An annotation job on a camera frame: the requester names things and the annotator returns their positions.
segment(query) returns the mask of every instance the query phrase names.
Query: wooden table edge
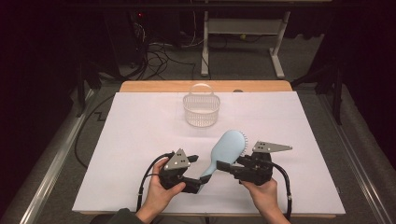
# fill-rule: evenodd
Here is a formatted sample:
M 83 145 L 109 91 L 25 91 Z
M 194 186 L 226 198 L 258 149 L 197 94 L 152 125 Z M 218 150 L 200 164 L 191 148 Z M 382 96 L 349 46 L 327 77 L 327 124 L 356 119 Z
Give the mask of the wooden table edge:
M 285 80 L 165 80 L 165 81 L 125 81 L 120 92 L 188 92 L 194 84 L 205 83 L 214 92 L 231 91 L 292 91 Z M 197 88 L 194 91 L 207 91 Z

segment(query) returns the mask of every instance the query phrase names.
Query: hand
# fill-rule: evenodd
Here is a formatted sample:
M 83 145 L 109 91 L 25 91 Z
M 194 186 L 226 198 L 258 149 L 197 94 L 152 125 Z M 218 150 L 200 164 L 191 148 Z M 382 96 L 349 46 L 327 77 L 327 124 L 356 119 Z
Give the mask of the hand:
M 148 196 L 136 216 L 144 223 L 150 223 L 152 219 L 158 216 L 163 209 L 171 202 L 172 198 L 179 194 L 185 187 L 186 183 L 179 183 L 171 189 L 164 189 L 160 183 L 160 178 L 157 174 L 160 173 L 161 168 L 168 162 L 169 159 L 163 159 L 155 163 L 152 168 L 152 173 L 148 186 Z
M 271 178 L 261 186 L 241 181 L 250 192 L 254 205 L 268 223 L 289 223 L 277 204 L 277 183 Z

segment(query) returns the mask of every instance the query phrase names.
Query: brush handle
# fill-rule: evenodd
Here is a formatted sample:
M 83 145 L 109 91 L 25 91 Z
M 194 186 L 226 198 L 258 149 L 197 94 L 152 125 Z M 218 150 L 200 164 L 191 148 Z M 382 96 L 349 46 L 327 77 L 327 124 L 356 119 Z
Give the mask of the brush handle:
M 239 131 L 227 131 L 215 144 L 211 153 L 211 163 L 201 176 L 212 175 L 217 170 L 217 161 L 234 163 L 247 146 L 246 137 Z

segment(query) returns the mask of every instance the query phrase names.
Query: white table leg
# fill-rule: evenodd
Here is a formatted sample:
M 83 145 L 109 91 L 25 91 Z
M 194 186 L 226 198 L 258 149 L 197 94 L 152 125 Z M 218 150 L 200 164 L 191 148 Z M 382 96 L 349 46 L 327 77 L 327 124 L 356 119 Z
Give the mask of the white table leg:
M 208 38 L 208 12 L 205 12 L 204 18 L 204 48 L 202 50 L 202 61 L 201 61 L 201 76 L 207 77 L 209 75 L 209 48 L 207 47 L 207 38 Z
M 282 66 L 280 65 L 279 58 L 277 57 L 277 53 L 279 52 L 280 44 L 282 43 L 283 35 L 286 31 L 286 26 L 288 25 L 289 15 L 289 11 L 285 12 L 283 21 L 279 26 L 279 32 L 277 33 L 276 46 L 274 48 L 270 48 L 270 55 L 276 71 L 276 76 L 280 79 L 284 79 L 285 74 L 283 73 Z

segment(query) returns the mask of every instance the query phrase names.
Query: person's left hand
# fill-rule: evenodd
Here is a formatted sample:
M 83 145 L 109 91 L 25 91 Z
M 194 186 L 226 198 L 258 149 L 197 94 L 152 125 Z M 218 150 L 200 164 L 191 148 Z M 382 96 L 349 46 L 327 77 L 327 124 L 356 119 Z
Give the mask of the person's left hand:
M 155 163 L 152 168 L 153 175 L 149 181 L 148 196 L 136 216 L 144 223 L 150 223 L 152 219 L 158 216 L 163 209 L 171 202 L 172 198 L 179 194 L 185 187 L 186 183 L 181 182 L 171 189 L 164 189 L 160 183 L 158 174 L 161 168 L 168 162 L 169 159 L 163 159 Z

